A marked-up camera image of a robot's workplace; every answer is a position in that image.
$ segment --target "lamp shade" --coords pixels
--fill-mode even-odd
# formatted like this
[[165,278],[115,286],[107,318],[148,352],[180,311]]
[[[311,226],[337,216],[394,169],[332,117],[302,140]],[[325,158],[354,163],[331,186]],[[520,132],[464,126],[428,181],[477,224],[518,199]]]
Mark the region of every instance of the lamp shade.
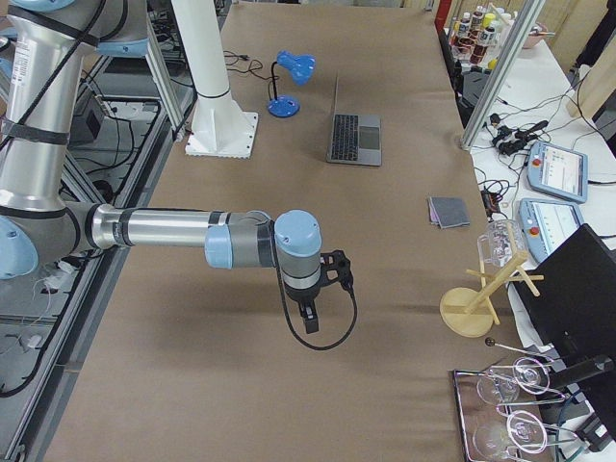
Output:
[[286,50],[278,52],[279,65],[289,70],[291,78],[297,85],[304,85],[315,71],[315,57],[312,55],[294,55]]

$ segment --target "blue desk lamp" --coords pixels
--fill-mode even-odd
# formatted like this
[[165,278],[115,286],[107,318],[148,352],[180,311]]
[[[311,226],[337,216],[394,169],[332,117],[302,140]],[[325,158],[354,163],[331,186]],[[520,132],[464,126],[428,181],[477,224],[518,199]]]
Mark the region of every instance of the blue desk lamp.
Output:
[[290,117],[299,111],[299,101],[288,94],[278,96],[276,76],[273,69],[280,64],[291,74],[291,78],[298,85],[304,85],[310,80],[315,71],[315,57],[312,55],[293,55],[286,50],[278,52],[276,61],[271,64],[271,81],[273,84],[273,99],[269,101],[268,111],[276,117]]

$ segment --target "white pillar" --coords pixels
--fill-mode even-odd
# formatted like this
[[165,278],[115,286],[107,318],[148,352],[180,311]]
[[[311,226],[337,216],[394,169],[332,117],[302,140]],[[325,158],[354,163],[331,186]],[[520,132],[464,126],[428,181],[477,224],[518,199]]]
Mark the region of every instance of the white pillar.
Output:
[[199,93],[186,153],[250,157],[257,113],[244,113],[229,88],[214,2],[171,0]]

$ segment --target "laptop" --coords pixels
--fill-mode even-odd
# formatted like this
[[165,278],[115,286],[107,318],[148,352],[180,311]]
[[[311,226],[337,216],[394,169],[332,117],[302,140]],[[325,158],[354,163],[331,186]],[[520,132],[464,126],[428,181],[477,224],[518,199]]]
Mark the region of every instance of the laptop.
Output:
[[354,166],[381,165],[381,117],[338,114],[338,76],[332,106],[332,128],[327,162]]

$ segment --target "glass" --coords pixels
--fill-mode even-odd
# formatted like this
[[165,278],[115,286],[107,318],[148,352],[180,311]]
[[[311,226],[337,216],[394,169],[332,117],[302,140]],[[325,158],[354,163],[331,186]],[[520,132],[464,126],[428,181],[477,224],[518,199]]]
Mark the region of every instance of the glass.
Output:
[[527,411],[514,411],[506,423],[481,425],[473,434],[473,445],[489,462],[502,460],[525,461],[517,450],[538,454],[548,445],[548,433],[541,421]]
[[[489,253],[484,256],[484,244],[489,246]],[[517,221],[497,219],[488,224],[485,234],[477,239],[479,259],[485,263],[502,268],[516,251],[526,250],[526,242]]]
[[[511,366],[492,366],[484,371],[476,384],[479,397],[496,406],[502,416],[507,416],[507,406],[528,406],[535,404],[553,404],[565,400],[565,395],[550,388],[548,369],[535,358],[523,356],[516,359]],[[554,398],[518,401],[520,391],[531,395],[554,394]]]

